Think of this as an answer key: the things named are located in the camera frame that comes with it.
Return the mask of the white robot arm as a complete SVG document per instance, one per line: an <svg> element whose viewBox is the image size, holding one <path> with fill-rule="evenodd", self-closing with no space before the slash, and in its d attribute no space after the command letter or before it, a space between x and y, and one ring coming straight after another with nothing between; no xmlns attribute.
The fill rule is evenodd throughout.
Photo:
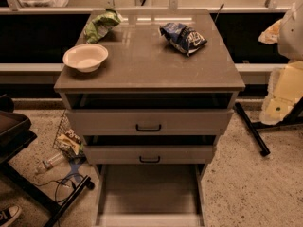
<svg viewBox="0 0 303 227"><path fill-rule="evenodd" d="M272 71L259 116L263 124L275 125L303 97L303 0L293 2L284 17L263 31L258 40L277 43L278 53L289 59L285 67Z"/></svg>

